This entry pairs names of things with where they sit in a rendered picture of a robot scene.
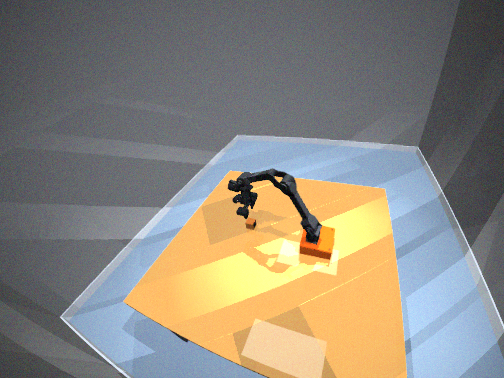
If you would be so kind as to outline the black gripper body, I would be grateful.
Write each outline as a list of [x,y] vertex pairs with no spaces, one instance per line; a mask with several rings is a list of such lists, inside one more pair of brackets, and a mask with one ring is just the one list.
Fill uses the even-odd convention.
[[240,198],[242,199],[242,202],[243,202],[243,205],[244,207],[239,207],[236,211],[236,214],[237,215],[240,215],[240,216],[247,216],[248,213],[249,213],[249,209],[247,209],[249,207],[249,205],[251,205],[251,203],[253,202],[254,198],[257,199],[258,197],[258,194],[256,192],[251,192],[251,194],[247,197],[243,197],[243,196],[240,196]]

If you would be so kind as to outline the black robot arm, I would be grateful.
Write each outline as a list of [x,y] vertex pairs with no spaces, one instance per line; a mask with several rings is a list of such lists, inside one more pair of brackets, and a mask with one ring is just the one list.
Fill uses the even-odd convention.
[[[282,177],[283,179],[279,182],[276,177]],[[269,180],[272,184],[280,189],[283,194],[289,196],[294,206],[297,209],[298,214],[301,217],[300,225],[306,231],[306,242],[316,244],[320,238],[320,230],[322,228],[321,223],[318,221],[317,217],[310,214],[306,205],[300,197],[297,188],[297,182],[293,175],[290,175],[284,171],[277,171],[274,168],[269,170],[250,173],[243,172],[237,179],[229,180],[228,190],[234,192],[241,192],[233,198],[233,203],[243,204],[240,196],[247,197],[251,194],[251,189],[254,187],[250,183]]]

